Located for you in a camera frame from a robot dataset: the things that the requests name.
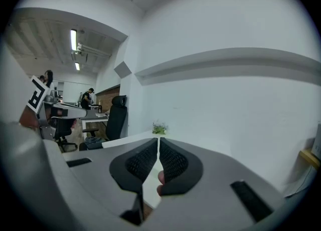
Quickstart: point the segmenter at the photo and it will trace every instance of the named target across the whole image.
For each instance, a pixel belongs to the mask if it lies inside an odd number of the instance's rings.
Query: small plant
[[[162,124],[155,124],[155,122],[152,123],[153,134],[166,135],[167,129],[168,127],[165,125],[165,123],[162,123]]]

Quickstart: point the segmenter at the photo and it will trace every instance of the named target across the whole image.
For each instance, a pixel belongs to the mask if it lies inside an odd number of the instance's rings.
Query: office chair
[[[64,146],[65,145],[74,145],[75,149],[78,148],[78,146],[75,143],[68,143],[65,136],[71,135],[71,129],[70,127],[72,126],[72,122],[74,120],[62,120],[62,119],[57,119],[57,128],[55,132],[55,139],[58,140],[57,144],[59,147],[61,147],[63,152],[66,152]]]
[[[110,108],[109,118],[106,127],[106,136],[107,142],[113,141],[120,138],[121,130],[125,122],[125,118],[127,115],[127,107],[126,104],[126,95],[119,95],[112,99],[112,106]],[[83,129],[83,133],[89,132],[91,136],[95,137],[95,132],[98,131],[98,128],[93,129]],[[90,145],[86,145],[85,143],[81,143],[79,146],[80,151],[84,150],[95,150],[101,149],[101,143],[93,143]]]

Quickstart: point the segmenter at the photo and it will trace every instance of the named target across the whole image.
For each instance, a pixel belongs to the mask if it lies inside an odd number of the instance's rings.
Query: chair headrest
[[[115,106],[118,107],[124,107],[126,104],[126,95],[118,95],[115,96],[112,100],[111,103]]]

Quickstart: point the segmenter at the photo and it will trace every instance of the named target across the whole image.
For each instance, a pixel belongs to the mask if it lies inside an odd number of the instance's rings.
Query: black shirt
[[[89,109],[89,103],[84,99],[85,96],[87,96],[88,100],[91,100],[91,97],[90,97],[89,92],[85,92],[85,93],[82,95],[82,97],[81,97],[81,103],[80,103],[80,105],[81,105],[82,108]]]

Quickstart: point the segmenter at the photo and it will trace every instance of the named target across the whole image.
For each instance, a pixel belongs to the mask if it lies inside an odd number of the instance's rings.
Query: black hair
[[[54,80],[54,73],[51,70],[47,70],[45,74],[47,73],[48,76],[48,81],[47,81],[47,86],[50,87],[52,81]]]

